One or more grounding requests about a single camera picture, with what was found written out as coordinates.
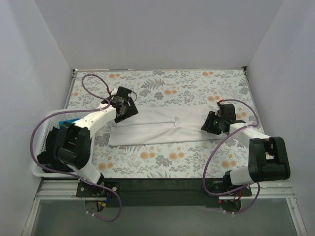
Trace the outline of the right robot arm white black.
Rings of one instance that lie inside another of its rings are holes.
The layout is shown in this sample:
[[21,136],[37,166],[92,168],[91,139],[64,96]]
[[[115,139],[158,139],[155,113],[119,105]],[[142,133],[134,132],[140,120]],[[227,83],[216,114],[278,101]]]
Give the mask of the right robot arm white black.
[[217,102],[218,110],[210,111],[201,127],[211,134],[226,134],[227,141],[234,138],[249,150],[248,164],[237,170],[227,171],[222,178],[223,194],[227,195],[254,183],[287,180],[291,170],[285,141],[281,137],[270,137],[255,128],[258,124],[247,124],[236,118],[235,107],[230,99]]

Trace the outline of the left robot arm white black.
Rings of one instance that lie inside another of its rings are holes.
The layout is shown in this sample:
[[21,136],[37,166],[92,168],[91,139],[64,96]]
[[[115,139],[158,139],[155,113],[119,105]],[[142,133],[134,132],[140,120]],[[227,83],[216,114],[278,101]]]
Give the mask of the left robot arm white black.
[[106,101],[83,118],[64,122],[59,127],[54,146],[54,157],[70,167],[81,179],[100,184],[101,173],[93,166],[92,137],[110,122],[119,123],[138,114],[131,95],[134,92],[124,87],[114,89]]

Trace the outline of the white t shirt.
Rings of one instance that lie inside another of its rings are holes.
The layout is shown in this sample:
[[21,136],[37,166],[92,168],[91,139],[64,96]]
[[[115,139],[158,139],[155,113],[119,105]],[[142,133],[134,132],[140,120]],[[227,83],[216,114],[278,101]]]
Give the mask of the white t shirt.
[[153,145],[220,139],[201,130],[212,106],[140,107],[139,113],[110,128],[109,146]]

